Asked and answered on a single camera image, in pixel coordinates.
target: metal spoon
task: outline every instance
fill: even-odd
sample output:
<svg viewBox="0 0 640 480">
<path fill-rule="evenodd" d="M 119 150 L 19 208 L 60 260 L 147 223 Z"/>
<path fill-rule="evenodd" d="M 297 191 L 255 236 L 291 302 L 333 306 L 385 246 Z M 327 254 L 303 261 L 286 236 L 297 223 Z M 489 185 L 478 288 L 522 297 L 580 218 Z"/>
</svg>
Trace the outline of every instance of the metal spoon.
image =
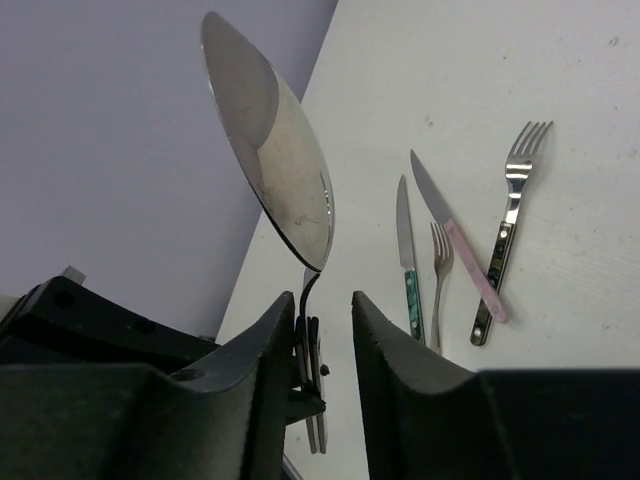
<svg viewBox="0 0 640 480">
<path fill-rule="evenodd" d="M 322 395 L 319 342 L 309 342 L 309 334 L 317 332 L 308 331 L 306 301 L 333 241 L 333 193 L 324 156 L 286 82 L 215 12 L 202 22 L 202 49 L 218 114 L 238 162 L 271 223 L 307 267 L 296 355 L 303 382 Z M 308 419 L 307 429 L 312 453 L 325 453 L 324 414 Z"/>
</svg>

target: bolt hole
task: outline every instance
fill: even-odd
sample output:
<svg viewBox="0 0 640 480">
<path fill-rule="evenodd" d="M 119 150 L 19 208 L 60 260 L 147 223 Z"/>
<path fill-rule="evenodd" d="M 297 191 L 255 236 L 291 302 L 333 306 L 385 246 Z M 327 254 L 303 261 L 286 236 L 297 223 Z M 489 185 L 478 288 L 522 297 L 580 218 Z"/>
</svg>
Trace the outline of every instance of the bolt hole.
<svg viewBox="0 0 640 480">
<path fill-rule="evenodd" d="M 69 292 L 58 292 L 53 296 L 53 303 L 58 308 L 71 308 L 76 299 Z"/>
<path fill-rule="evenodd" d="M 176 382 L 188 382 L 189 380 L 195 380 L 196 378 L 200 377 L 204 377 L 204 372 L 196 368 L 179 370 L 171 375 L 171 378 L 173 378 Z"/>
<path fill-rule="evenodd" d="M 156 329 L 156 324 L 151 320 L 142 319 L 136 321 L 136 323 L 133 324 L 133 328 L 139 333 L 153 333 Z"/>
</svg>

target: steak knife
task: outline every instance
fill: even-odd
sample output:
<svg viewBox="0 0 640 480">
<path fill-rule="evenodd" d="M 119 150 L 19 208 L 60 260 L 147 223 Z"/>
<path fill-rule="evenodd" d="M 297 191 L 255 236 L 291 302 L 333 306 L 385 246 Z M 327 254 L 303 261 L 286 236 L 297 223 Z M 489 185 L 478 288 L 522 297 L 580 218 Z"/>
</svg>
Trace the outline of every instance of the steak knife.
<svg viewBox="0 0 640 480">
<path fill-rule="evenodd" d="M 413 232 L 411 231 L 411 212 L 409 211 L 409 195 L 407 194 L 407 179 L 400 177 L 398 197 L 396 200 L 396 232 L 398 235 L 398 250 L 400 265 L 404 267 L 404 286 L 409 305 L 409 327 L 411 336 L 426 345 L 424 336 L 424 321 L 422 319 L 422 305 L 420 303 L 420 285 L 416 272 L 416 257 L 413 249 Z"/>
<path fill-rule="evenodd" d="M 442 195 L 436 188 L 433 179 L 429 176 L 429 173 L 413 150 L 411 150 L 411 168 L 418 189 L 427 207 L 429 207 L 431 215 L 433 215 L 436 222 L 444 226 L 449 234 L 451 243 L 455 247 L 456 252 L 458 252 L 458 256 L 462 260 L 467 272 L 469 272 L 473 284 L 480 292 L 480 296 L 485 305 L 487 305 L 491 316 L 498 323 L 506 323 L 509 317 L 500 301 L 500 297 L 483 273 L 483 269 L 480 267 L 469 242 L 464 236 L 464 233 L 462 233 L 462 229 L 453 219 L 451 210 L 449 210 L 444 198 L 442 198 Z"/>
</svg>

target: fork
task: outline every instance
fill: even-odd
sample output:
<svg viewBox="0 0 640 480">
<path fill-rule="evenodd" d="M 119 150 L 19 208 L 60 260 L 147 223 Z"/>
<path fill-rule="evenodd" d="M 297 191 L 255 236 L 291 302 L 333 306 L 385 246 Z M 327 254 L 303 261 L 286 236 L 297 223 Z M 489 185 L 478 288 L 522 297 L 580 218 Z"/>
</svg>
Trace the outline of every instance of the fork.
<svg viewBox="0 0 640 480">
<path fill-rule="evenodd" d="M 444 226 L 440 223 L 431 224 L 433 237 L 433 267 L 436 271 L 436 296 L 433 301 L 433 315 L 431 317 L 431 337 L 429 347 L 438 355 L 442 355 L 440 339 L 440 293 L 442 283 L 451 272 L 453 266 L 453 247 Z"/>
<path fill-rule="evenodd" d="M 509 253 L 516 232 L 518 212 L 520 211 L 522 191 L 537 159 L 538 148 L 540 148 L 542 139 L 552 124 L 553 122 L 528 122 L 520 132 L 520 135 L 518 135 L 518 138 L 516 138 L 507 156 L 505 177 L 509 186 L 509 200 L 504 219 L 500 223 L 498 238 L 493 247 L 493 254 L 487 273 L 489 283 L 495 288 L 496 292 L 500 290 L 507 261 L 509 260 Z M 473 322 L 473 329 L 471 330 L 471 343 L 477 347 L 484 345 L 487 341 L 490 326 L 491 314 L 481 300 Z"/>
</svg>

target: gray wall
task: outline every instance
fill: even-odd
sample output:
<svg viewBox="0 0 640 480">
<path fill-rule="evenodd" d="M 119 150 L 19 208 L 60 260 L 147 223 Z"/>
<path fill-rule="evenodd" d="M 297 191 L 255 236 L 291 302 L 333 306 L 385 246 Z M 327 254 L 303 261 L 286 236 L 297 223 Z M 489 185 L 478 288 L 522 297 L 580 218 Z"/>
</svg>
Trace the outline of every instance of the gray wall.
<svg viewBox="0 0 640 480">
<path fill-rule="evenodd" d="M 0 293 L 69 264 L 197 334 L 219 327 L 259 214 L 199 46 L 217 10 L 301 96 L 337 0 L 0 0 Z"/>
</svg>

